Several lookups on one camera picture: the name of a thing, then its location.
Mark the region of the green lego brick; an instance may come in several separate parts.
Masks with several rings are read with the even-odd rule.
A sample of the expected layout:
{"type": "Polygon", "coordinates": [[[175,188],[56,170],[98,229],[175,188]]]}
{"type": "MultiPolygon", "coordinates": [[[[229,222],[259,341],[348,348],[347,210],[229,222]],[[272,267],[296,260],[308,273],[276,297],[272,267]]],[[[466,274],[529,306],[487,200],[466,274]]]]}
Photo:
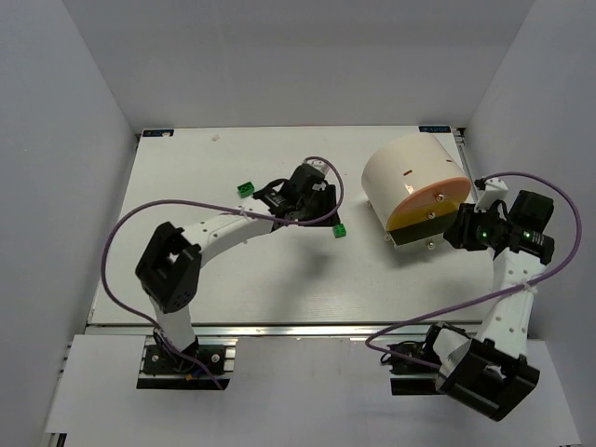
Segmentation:
{"type": "Polygon", "coordinates": [[[332,228],[332,232],[335,238],[342,238],[345,237],[347,234],[346,228],[342,223],[336,224],[332,228]]]}
{"type": "Polygon", "coordinates": [[[241,198],[249,197],[255,192],[252,182],[246,182],[237,187],[237,193],[241,198]]]}

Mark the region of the salmon orange top drawer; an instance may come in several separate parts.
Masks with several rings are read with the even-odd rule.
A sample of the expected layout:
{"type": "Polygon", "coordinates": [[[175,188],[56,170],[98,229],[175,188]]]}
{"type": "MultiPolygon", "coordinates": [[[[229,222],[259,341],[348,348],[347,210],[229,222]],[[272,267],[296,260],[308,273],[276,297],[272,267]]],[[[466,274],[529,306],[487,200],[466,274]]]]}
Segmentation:
{"type": "Polygon", "coordinates": [[[417,210],[456,210],[464,203],[471,190],[466,177],[454,177],[426,186],[406,184],[406,197],[393,211],[393,215],[405,215],[417,210]]]}

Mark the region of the olive green bottom drawer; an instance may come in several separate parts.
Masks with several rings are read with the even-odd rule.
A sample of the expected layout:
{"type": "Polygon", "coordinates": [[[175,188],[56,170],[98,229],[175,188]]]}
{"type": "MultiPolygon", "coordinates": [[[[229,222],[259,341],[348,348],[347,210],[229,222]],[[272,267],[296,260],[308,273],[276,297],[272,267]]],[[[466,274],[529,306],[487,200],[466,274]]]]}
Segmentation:
{"type": "Polygon", "coordinates": [[[422,251],[428,243],[437,244],[442,240],[442,234],[454,223],[457,212],[453,211],[434,219],[425,219],[387,234],[399,251],[422,251]]]}

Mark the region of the yellow orange drawer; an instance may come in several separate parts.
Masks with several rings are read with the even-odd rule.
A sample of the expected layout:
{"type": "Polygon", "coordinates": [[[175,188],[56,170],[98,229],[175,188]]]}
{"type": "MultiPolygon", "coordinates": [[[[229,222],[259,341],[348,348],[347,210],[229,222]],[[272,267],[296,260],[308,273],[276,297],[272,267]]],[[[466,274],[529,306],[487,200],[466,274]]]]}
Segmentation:
{"type": "Polygon", "coordinates": [[[395,231],[428,220],[435,220],[453,212],[457,212],[458,202],[443,201],[421,205],[413,202],[400,204],[391,213],[386,223],[387,231],[395,231]]]}

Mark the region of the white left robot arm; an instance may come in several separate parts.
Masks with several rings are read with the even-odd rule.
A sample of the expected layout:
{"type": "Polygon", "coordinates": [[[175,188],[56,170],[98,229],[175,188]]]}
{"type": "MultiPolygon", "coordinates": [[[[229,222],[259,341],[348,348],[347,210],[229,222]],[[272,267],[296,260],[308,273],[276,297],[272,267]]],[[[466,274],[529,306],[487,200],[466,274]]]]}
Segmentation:
{"type": "Polygon", "coordinates": [[[333,227],[342,196],[326,180],[330,165],[308,158],[288,180],[275,180],[254,192],[231,211],[186,227],[159,225],[150,238],[135,275],[149,295],[162,337],[186,356],[197,350],[189,304],[200,271],[216,256],[254,237],[269,235],[287,225],[310,222],[333,227]]]}

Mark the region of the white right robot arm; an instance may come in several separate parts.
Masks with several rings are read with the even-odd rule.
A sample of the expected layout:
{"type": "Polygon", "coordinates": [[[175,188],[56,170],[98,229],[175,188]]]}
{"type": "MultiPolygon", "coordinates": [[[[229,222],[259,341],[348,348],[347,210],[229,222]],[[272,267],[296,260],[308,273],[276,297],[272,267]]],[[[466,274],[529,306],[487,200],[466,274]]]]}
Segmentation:
{"type": "Polygon", "coordinates": [[[530,280],[542,275],[554,253],[544,230],[552,199],[520,191],[505,216],[493,202],[487,210],[461,205],[444,238],[456,249],[491,250],[493,307],[474,336],[447,324],[429,342],[440,359],[436,389],[500,421],[536,387],[540,372],[527,360],[527,330],[535,293],[530,280]]]}

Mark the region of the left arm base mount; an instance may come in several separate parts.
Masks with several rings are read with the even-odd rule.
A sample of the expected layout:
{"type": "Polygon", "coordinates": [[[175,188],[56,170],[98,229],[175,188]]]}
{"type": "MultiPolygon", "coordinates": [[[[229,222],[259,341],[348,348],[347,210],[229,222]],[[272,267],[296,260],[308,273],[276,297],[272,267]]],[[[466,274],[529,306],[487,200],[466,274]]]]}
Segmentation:
{"type": "Polygon", "coordinates": [[[184,354],[199,360],[216,382],[202,367],[172,353],[155,337],[152,341],[147,340],[143,348],[136,388],[180,391],[227,389],[235,354],[232,346],[194,343],[184,354]]]}

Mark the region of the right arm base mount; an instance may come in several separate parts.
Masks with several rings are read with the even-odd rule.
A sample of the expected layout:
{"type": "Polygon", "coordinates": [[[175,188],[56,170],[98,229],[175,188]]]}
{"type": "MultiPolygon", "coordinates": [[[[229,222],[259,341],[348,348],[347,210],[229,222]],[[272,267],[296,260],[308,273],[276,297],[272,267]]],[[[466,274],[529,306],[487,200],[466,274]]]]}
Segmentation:
{"type": "Polygon", "coordinates": [[[460,328],[447,323],[432,324],[423,341],[402,341],[388,345],[387,349],[399,353],[384,354],[383,366],[390,367],[390,387],[393,396],[435,396],[439,370],[428,363],[440,366],[443,360],[463,345],[469,336],[460,328]]]}

